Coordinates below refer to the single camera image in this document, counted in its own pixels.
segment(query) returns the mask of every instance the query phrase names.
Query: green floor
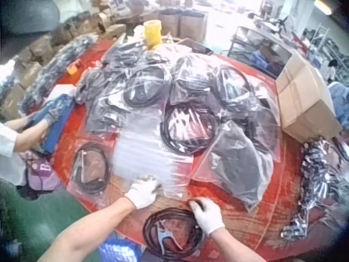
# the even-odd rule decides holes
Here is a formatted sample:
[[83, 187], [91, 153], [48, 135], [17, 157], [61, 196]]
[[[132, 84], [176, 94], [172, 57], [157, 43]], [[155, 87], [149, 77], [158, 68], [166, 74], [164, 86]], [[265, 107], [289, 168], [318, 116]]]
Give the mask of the green floor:
[[[38, 200], [21, 198], [15, 188], [0, 182], [1, 227], [7, 238], [22, 242], [20, 261], [34, 262], [55, 237], [87, 211], [67, 192], [43, 195]], [[98, 252], [85, 261], [99, 262]]]

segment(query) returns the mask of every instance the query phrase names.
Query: person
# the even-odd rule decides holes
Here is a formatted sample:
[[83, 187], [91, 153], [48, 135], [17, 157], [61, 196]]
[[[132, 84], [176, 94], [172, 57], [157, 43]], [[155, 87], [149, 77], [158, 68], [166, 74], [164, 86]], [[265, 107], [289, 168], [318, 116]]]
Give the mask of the person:
[[321, 67], [320, 72], [328, 84], [331, 84], [335, 80], [337, 66], [338, 61], [333, 59], [329, 61], [328, 66]]
[[[136, 180], [130, 190], [109, 207], [91, 213], [61, 232], [38, 262], [83, 261], [98, 248], [114, 228], [136, 209], [151, 205], [159, 185], [151, 176]], [[265, 261], [257, 253], [236, 240], [222, 221], [220, 207], [207, 198], [196, 198], [189, 205], [201, 229], [217, 243], [226, 261]]]
[[23, 128], [36, 113], [8, 121], [5, 124], [0, 123], [0, 179], [15, 186], [22, 186], [25, 183], [26, 165], [17, 153], [37, 145], [50, 127], [58, 121], [64, 108], [63, 103], [57, 103], [47, 111], [39, 123], [26, 130]]

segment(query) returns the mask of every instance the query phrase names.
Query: white glove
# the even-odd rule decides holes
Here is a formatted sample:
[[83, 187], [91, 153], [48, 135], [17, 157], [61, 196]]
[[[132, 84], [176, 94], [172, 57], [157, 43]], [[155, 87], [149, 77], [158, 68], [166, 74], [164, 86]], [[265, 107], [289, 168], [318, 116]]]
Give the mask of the white glove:
[[158, 188], [159, 183], [153, 176], [141, 176], [134, 181], [125, 197], [135, 205], [136, 209], [142, 209], [154, 203]]
[[220, 207], [209, 198], [195, 198], [199, 201], [203, 209], [196, 201], [189, 201], [189, 205], [195, 215], [195, 219], [200, 228], [206, 233], [211, 234], [219, 228], [224, 228]]

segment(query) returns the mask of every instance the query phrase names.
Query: ceiling light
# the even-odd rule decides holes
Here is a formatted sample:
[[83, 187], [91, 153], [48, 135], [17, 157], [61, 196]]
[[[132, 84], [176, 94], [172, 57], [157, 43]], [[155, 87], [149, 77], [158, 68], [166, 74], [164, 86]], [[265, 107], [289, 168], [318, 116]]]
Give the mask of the ceiling light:
[[328, 7], [325, 3], [323, 3], [320, 0], [315, 0], [314, 5], [320, 9], [321, 12], [323, 12], [325, 15], [332, 14], [331, 8]]

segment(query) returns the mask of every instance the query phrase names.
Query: floor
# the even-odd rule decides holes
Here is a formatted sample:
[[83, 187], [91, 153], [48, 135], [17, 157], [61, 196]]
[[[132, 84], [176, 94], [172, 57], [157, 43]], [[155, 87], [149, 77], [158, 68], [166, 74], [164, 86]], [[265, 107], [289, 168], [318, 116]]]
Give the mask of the floor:
[[[13, 186], [0, 182], [1, 227], [6, 238], [22, 243], [20, 261], [37, 261], [62, 230], [86, 214], [66, 191], [28, 201]], [[85, 261], [99, 262], [98, 252]]]

